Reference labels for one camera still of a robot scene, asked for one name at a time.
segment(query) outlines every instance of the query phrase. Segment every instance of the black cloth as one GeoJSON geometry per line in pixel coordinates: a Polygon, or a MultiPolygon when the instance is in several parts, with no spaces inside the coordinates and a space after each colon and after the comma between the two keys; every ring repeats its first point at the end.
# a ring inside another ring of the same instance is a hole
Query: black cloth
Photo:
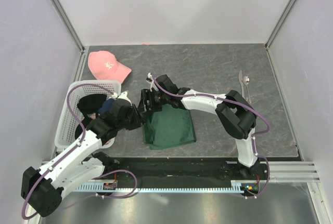
{"type": "MultiPolygon", "coordinates": [[[[91,94],[85,96],[79,100],[79,103],[76,105],[79,111],[82,112],[84,119],[81,123],[84,127],[92,121],[88,114],[96,113],[96,117],[98,116],[98,110],[103,106],[104,102],[106,101],[107,95],[106,94],[91,94]]],[[[76,127],[74,137],[77,139],[82,134],[82,128],[80,125],[76,127]]]]}
{"type": "Polygon", "coordinates": [[[91,94],[79,100],[77,104],[78,109],[82,112],[84,117],[88,114],[97,113],[106,101],[107,95],[105,94],[91,94]]]}

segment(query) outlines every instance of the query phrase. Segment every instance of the blue cloth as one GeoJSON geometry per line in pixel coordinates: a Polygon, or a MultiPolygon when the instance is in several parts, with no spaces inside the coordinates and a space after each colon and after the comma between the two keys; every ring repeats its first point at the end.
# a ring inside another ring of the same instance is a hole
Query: blue cloth
{"type": "Polygon", "coordinates": [[[101,115],[102,113],[110,110],[111,107],[112,107],[112,105],[113,105],[113,103],[114,103],[114,99],[113,98],[110,98],[110,99],[106,100],[103,103],[102,107],[98,110],[98,113],[101,115]]]}

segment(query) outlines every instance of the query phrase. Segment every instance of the white backdrop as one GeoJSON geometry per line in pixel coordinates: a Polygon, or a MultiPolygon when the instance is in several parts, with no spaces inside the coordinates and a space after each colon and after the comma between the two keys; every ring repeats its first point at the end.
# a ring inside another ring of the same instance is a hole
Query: white backdrop
{"type": "Polygon", "coordinates": [[[0,223],[23,223],[23,172],[49,159],[80,51],[50,0],[0,0],[0,223]]]}
{"type": "Polygon", "coordinates": [[[84,45],[264,43],[288,0],[60,0],[84,45]]]}
{"type": "Polygon", "coordinates": [[[333,212],[333,0],[298,0],[271,48],[299,146],[333,212]]]}

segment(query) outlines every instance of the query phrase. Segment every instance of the green cloth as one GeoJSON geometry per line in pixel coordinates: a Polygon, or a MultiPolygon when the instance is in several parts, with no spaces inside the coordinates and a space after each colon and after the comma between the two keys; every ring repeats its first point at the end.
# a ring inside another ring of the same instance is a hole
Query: green cloth
{"type": "Polygon", "coordinates": [[[191,114],[166,104],[162,111],[145,113],[144,142],[152,150],[163,150],[196,141],[191,114]]]}

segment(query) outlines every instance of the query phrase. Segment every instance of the spoon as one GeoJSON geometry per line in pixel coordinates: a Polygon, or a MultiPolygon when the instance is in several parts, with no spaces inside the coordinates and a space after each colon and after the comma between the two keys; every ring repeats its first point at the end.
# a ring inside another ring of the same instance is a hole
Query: spoon
{"type": "Polygon", "coordinates": [[[246,86],[246,89],[248,90],[249,103],[252,103],[251,98],[250,98],[250,93],[249,93],[249,87],[248,87],[248,84],[250,83],[250,78],[247,76],[244,76],[242,81],[243,81],[244,85],[246,86]]]}

